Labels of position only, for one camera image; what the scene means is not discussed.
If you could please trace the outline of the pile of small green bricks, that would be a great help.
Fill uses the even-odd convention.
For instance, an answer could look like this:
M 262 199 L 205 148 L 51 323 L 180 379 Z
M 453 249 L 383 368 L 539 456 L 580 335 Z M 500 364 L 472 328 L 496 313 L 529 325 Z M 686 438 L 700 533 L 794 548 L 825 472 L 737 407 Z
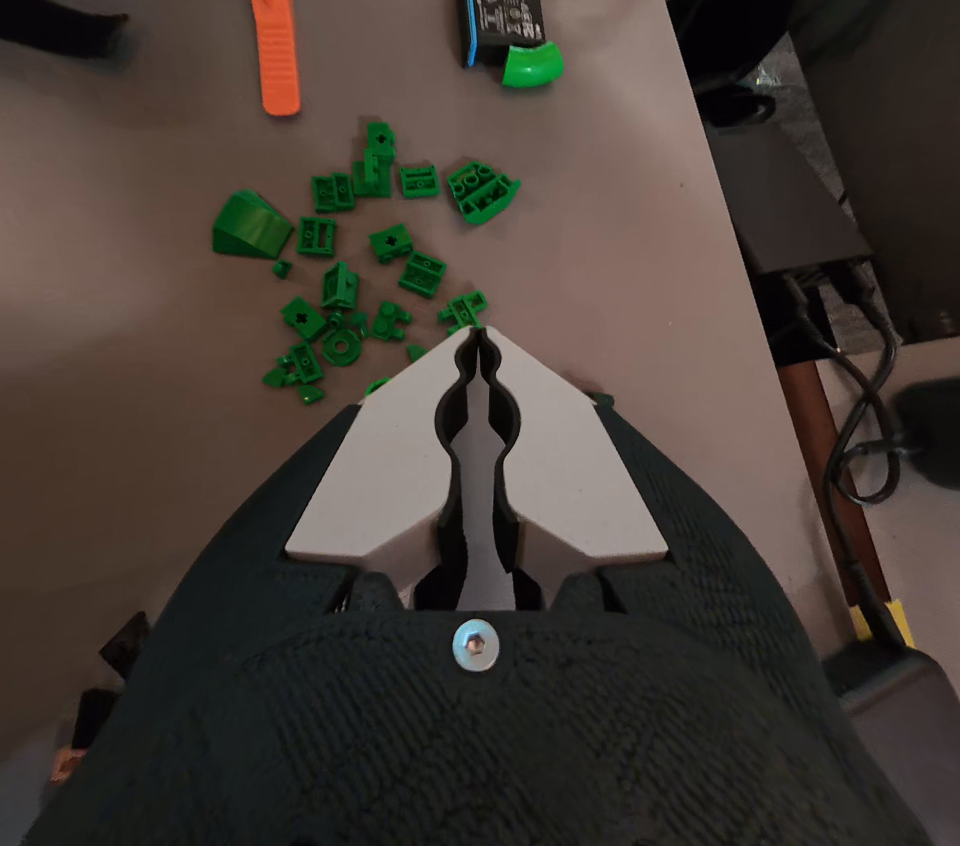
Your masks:
M 353 163 L 353 172 L 350 175 L 334 172 L 330 175 L 314 176 L 311 179 L 311 189 L 315 198 L 317 216 L 305 216 L 300 220 L 297 229 L 296 251 L 304 256 L 315 256 L 329 259 L 334 256 L 335 221 L 329 214 L 342 209 L 352 208 L 357 198 L 365 196 L 389 195 L 391 192 L 391 165 L 396 155 L 395 136 L 389 124 L 372 122 L 368 124 L 364 158 Z M 423 199 L 438 196 L 441 193 L 440 176 L 434 165 L 411 167 L 400 166 L 397 169 L 399 190 L 405 199 Z M 375 258 L 380 264 L 389 264 L 395 259 L 405 260 L 405 266 L 398 284 L 401 288 L 414 292 L 416 295 L 433 299 L 440 288 L 443 276 L 447 270 L 445 262 L 427 255 L 414 246 L 414 241 L 403 223 L 394 224 L 384 230 L 377 231 L 369 236 L 369 245 Z M 286 278 L 291 262 L 277 258 L 271 267 L 271 272 L 279 278 Z M 338 288 L 347 284 L 350 289 L 355 287 L 354 276 L 347 267 L 340 264 L 332 270 L 334 273 L 333 286 Z M 346 279 L 343 284 L 337 279 L 342 273 Z M 337 297 L 340 293 L 334 289 L 336 295 L 327 298 L 322 303 L 330 308 L 353 309 L 354 301 Z M 441 322 L 450 320 L 453 325 L 448 327 L 450 334 L 463 326 L 476 326 L 477 315 L 486 309 L 486 300 L 480 292 L 474 291 L 466 296 L 451 300 L 440 313 Z

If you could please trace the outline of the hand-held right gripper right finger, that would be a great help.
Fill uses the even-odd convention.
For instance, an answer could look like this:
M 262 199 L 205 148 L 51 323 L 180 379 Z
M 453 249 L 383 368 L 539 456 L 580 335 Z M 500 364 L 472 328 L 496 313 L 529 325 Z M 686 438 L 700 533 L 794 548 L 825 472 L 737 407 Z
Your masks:
M 517 610 L 569 576 L 664 560 L 668 545 L 594 400 L 493 327 L 480 332 L 488 422 L 502 440 L 492 522 Z

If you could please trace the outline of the green inverted slope brick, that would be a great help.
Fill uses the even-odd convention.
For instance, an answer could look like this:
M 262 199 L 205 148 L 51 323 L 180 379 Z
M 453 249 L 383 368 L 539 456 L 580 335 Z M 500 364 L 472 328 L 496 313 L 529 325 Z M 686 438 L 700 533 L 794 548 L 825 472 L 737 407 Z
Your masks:
M 483 225 L 505 211 L 522 187 L 521 180 L 477 160 L 455 169 L 446 182 L 460 215 L 471 226 Z

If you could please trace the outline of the yellow tag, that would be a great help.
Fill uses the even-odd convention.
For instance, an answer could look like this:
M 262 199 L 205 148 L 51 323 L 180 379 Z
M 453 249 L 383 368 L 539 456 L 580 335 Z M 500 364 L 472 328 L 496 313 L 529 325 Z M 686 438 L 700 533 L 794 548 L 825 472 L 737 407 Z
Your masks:
M 902 636 L 907 648 L 916 648 L 915 641 L 909 624 L 907 623 L 906 613 L 900 600 L 890 600 L 885 603 L 885 607 L 891 615 L 892 620 Z M 860 606 L 855 605 L 849 609 L 850 618 L 853 623 L 854 632 L 859 642 L 869 642 L 874 638 L 870 626 L 862 613 Z

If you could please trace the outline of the black battery with blue edge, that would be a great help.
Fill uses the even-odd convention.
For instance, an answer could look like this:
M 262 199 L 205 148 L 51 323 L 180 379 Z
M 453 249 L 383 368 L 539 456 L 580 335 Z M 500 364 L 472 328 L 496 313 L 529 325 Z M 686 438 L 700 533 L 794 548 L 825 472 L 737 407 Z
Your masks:
M 542 0 L 455 0 L 461 63 L 502 65 L 511 47 L 538 48 L 547 42 Z

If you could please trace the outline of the grey desk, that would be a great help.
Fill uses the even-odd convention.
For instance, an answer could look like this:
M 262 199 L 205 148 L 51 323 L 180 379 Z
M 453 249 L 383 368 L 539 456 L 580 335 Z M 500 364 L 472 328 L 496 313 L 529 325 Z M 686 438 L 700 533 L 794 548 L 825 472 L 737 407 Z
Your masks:
M 665 0 L 543 0 L 566 70 L 543 93 L 465 71 L 452 0 L 293 0 L 301 109 L 267 114 L 250 0 L 64 0 L 129 14 L 124 62 L 2 44 L 2 843 L 34 819 L 98 651 L 154 621 L 222 523 L 406 358 L 373 344 L 304 406 L 261 384 L 313 295 L 215 255 L 252 188 L 292 220 L 346 170 L 361 120 L 402 162 L 522 180 L 468 228 L 445 197 L 364 202 L 354 268 L 393 222 L 446 261 L 442 296 L 615 396 L 766 558 L 817 650 L 846 612 Z

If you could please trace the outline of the bright green curved brick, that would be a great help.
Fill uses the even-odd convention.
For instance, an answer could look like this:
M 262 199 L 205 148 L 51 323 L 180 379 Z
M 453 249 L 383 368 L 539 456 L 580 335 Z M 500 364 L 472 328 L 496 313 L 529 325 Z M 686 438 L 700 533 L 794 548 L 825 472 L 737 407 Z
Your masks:
M 562 77 L 565 60 L 552 41 L 523 48 L 511 45 L 503 66 L 501 85 L 508 89 L 534 89 L 549 85 Z

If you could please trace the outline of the orange brick separator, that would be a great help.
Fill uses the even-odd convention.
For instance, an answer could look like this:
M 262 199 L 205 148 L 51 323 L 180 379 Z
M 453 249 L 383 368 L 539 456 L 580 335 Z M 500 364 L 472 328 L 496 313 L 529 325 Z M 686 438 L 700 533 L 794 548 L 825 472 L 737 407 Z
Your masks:
M 274 117 L 292 117 L 302 108 L 293 0 L 250 2 L 263 108 Z

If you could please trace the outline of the dark grey box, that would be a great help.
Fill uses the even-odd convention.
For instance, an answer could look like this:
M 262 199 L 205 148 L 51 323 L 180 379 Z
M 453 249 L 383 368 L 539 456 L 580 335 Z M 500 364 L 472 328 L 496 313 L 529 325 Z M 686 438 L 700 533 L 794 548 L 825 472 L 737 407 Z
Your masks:
M 795 0 L 789 31 L 897 331 L 958 336 L 959 0 Z

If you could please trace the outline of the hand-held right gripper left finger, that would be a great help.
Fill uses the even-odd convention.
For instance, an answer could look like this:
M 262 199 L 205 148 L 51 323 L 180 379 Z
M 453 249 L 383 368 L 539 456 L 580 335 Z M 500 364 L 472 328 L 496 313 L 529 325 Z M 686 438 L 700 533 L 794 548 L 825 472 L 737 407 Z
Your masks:
M 390 578 L 415 608 L 455 608 L 469 557 L 461 465 L 477 328 L 463 328 L 368 394 L 296 523 L 295 560 Z

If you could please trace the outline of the black flat panel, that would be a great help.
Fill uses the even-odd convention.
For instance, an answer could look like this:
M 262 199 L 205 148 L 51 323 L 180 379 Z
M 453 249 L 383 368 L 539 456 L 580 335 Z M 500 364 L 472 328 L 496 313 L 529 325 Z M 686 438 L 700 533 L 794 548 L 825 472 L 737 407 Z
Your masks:
M 756 276 L 873 256 L 854 221 L 774 122 L 704 127 L 738 244 Z

